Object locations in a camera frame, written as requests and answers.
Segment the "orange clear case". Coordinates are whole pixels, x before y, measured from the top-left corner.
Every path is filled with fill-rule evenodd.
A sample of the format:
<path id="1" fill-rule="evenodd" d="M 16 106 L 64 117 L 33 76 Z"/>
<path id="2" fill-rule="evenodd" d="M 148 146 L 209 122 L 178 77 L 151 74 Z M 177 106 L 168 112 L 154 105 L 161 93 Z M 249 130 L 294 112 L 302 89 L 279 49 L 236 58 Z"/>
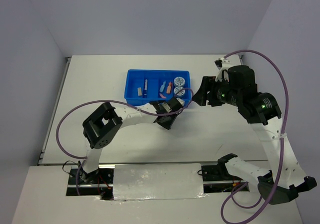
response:
<path id="1" fill-rule="evenodd" d="M 167 86 L 167 89 L 166 89 L 166 93 L 167 93 L 167 94 L 170 94 L 170 93 L 171 93 L 171 91 L 172 91 L 172 85 L 173 85 L 172 82 L 169 82 L 169 83 L 168 83 L 168 86 Z"/>

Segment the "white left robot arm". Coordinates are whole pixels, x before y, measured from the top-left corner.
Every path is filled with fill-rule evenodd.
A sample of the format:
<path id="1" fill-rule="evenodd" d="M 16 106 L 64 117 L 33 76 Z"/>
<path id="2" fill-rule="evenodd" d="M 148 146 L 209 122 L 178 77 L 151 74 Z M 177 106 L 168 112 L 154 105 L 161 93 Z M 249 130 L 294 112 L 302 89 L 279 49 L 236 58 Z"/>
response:
<path id="1" fill-rule="evenodd" d="M 84 183 L 97 180 L 102 149 L 111 143 L 120 129 L 156 123 L 169 130 L 184 105 L 185 101 L 178 97 L 167 101 L 151 101 L 136 108 L 114 107 L 110 102 L 101 104 L 83 122 L 83 135 L 89 143 L 89 149 L 79 171 L 80 179 Z"/>

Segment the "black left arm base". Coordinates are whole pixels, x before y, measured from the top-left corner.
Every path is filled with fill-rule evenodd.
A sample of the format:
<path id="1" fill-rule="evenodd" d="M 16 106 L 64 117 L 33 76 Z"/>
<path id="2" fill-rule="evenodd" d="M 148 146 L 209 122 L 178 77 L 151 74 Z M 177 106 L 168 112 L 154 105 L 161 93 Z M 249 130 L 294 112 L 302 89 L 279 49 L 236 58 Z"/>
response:
<path id="1" fill-rule="evenodd" d="M 72 167 L 69 171 L 67 181 L 66 196 L 78 196 L 76 188 L 77 168 Z M 101 168 L 93 180 L 84 182 L 81 178 L 78 180 L 78 190 L 81 196 L 96 196 L 102 200 L 113 200 L 113 177 L 114 168 Z"/>

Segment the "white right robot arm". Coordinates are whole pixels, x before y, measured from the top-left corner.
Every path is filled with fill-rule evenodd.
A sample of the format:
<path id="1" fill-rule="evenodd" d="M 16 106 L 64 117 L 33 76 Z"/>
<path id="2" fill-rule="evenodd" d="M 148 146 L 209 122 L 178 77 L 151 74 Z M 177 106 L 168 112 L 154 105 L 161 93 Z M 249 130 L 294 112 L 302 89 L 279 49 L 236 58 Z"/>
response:
<path id="1" fill-rule="evenodd" d="M 281 133 L 283 118 L 275 97 L 258 91 L 253 69 L 234 66 L 225 58 L 215 64 L 219 73 L 215 77 L 204 76 L 192 100 L 200 106 L 236 106 L 260 140 L 270 164 L 270 169 L 259 168 L 231 153 L 218 160 L 218 176 L 247 181 L 257 187 L 263 199 L 274 187 L 271 205 L 290 202 L 300 192 L 316 187 L 316 180 L 302 170 L 288 138 Z"/>

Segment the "white blue pen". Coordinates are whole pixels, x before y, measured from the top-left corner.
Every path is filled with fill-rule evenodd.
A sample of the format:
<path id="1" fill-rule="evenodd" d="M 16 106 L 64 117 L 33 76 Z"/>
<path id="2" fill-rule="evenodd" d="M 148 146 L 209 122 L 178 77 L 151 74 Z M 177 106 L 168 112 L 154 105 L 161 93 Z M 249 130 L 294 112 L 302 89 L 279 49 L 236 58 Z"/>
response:
<path id="1" fill-rule="evenodd" d="M 143 86 L 143 91 L 142 91 L 142 96 L 144 97 L 144 98 L 146 98 L 147 97 L 147 92 L 148 92 L 148 79 L 145 79 L 144 80 L 144 86 Z"/>

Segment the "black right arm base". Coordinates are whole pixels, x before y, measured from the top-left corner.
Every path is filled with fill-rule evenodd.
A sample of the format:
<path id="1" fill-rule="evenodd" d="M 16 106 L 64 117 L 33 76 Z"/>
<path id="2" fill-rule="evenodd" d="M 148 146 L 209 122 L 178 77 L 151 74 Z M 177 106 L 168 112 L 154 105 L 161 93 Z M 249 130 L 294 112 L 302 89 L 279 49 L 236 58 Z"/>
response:
<path id="1" fill-rule="evenodd" d="M 197 174 L 202 177 L 203 182 L 223 181 L 224 177 L 218 165 L 202 165 Z"/>

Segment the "blue jar sideways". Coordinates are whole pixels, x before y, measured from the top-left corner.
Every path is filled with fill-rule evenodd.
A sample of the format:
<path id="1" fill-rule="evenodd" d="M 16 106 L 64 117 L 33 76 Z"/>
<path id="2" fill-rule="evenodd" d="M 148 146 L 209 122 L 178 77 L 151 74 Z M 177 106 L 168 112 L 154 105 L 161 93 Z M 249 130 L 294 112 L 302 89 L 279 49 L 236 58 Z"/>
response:
<path id="1" fill-rule="evenodd" d="M 182 86 L 177 86 L 174 88 L 173 93 L 176 97 L 183 97 L 186 93 L 186 90 Z"/>

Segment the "blue jar patterned lid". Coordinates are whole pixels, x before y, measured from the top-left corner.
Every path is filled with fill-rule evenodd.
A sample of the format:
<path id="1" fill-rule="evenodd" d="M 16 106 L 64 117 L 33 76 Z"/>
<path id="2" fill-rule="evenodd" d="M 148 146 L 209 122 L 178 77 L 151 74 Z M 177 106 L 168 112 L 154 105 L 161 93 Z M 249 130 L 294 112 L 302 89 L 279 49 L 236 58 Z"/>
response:
<path id="1" fill-rule="evenodd" d="M 177 76 L 173 80 L 173 85 L 175 87 L 184 87 L 185 84 L 186 84 L 186 80 L 185 80 L 185 78 L 183 78 L 181 76 Z"/>

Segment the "grey eraser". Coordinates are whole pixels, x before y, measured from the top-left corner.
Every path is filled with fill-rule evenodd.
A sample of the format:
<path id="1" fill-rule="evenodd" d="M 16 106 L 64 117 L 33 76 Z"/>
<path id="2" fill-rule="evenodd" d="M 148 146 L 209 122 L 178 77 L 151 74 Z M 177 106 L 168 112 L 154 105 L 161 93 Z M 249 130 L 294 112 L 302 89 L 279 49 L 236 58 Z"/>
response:
<path id="1" fill-rule="evenodd" d="M 138 94 L 138 96 L 141 96 L 143 94 L 141 87 L 137 88 L 137 94 Z"/>

